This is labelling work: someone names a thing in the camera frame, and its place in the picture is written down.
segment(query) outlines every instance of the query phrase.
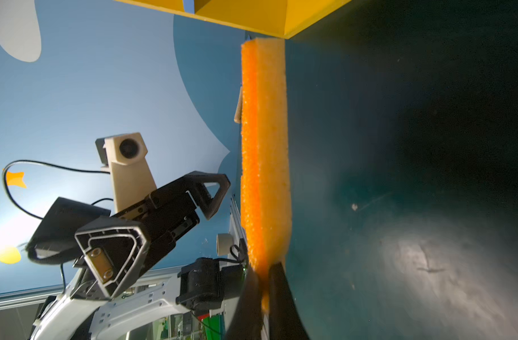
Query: orange foam block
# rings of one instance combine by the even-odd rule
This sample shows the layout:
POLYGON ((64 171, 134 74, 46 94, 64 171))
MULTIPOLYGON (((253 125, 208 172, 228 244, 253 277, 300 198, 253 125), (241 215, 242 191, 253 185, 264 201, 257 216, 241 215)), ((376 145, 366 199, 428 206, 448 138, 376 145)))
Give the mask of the orange foam block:
POLYGON ((242 45, 242 226, 268 310, 268 271, 291 238, 285 44, 242 45))

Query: table surface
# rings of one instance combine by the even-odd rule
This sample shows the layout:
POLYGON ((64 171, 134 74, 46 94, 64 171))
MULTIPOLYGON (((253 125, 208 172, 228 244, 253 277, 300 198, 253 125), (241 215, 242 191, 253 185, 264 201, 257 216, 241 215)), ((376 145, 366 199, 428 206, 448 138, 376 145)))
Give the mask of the table surface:
POLYGON ((312 339, 518 339, 518 3, 353 0, 286 45, 312 339))

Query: yellow sponge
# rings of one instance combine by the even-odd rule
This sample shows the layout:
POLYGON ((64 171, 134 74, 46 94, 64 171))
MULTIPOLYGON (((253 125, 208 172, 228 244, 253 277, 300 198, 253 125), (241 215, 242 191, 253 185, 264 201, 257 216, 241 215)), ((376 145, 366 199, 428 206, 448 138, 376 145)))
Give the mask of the yellow sponge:
POLYGON ((250 264, 268 310, 268 271, 283 262, 291 238, 285 45, 242 45, 242 226, 250 264))

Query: yellow box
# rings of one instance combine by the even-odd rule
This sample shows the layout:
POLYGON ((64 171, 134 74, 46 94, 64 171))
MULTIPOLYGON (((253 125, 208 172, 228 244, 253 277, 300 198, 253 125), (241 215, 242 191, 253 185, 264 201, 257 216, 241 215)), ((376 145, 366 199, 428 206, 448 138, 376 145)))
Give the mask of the yellow box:
POLYGON ((293 37, 350 2, 350 0, 117 1, 285 39, 293 37))

